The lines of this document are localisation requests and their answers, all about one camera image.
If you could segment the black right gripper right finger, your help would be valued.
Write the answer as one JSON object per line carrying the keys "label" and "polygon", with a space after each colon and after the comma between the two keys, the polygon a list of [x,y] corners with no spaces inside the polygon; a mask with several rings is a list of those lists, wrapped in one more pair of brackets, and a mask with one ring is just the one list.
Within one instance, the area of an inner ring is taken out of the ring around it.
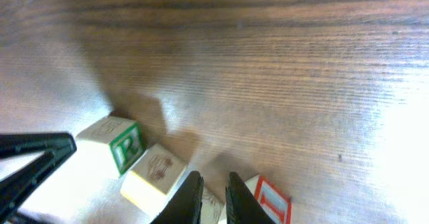
{"label": "black right gripper right finger", "polygon": [[274,224],[236,172],[229,173],[225,196],[228,224]]}

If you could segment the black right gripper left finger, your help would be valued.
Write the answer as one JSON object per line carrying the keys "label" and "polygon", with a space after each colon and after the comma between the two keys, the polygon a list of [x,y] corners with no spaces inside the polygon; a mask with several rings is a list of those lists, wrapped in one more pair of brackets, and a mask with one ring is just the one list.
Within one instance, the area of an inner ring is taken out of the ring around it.
{"label": "black right gripper left finger", "polygon": [[191,171],[151,224],[200,224],[204,179]]}

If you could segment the wooden block red I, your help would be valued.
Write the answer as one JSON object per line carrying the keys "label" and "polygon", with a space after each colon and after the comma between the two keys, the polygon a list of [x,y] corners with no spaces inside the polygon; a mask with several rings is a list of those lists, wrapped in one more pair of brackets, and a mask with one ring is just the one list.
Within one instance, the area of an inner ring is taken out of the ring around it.
{"label": "wooden block red I", "polygon": [[[274,224],[291,223],[292,204],[290,198],[279,191],[265,176],[258,174],[243,182]],[[226,204],[221,212],[219,223],[228,224]]]}

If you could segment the wooden block yellow top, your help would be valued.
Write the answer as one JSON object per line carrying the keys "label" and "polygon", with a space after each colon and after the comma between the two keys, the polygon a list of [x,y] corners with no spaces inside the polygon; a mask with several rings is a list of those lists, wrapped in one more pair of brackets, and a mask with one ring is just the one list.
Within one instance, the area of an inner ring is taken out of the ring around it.
{"label": "wooden block yellow top", "polygon": [[163,146],[153,145],[126,173],[120,193],[147,215],[162,211],[187,164]]}

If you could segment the wooden block green R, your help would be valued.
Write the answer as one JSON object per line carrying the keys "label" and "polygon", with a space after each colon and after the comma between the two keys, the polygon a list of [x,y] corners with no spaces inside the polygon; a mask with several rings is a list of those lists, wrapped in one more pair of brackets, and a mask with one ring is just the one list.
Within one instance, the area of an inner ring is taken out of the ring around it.
{"label": "wooden block green R", "polygon": [[106,116],[76,136],[78,153],[89,174],[120,178],[146,150],[135,120]]}

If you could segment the wooden block letter J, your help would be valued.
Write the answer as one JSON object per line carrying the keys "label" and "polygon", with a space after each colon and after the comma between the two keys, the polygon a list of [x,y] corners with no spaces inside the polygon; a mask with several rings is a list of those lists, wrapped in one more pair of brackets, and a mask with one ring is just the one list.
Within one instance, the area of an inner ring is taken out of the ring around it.
{"label": "wooden block letter J", "polygon": [[200,212],[201,224],[217,224],[223,209],[222,202],[206,187],[202,193],[202,207]]}

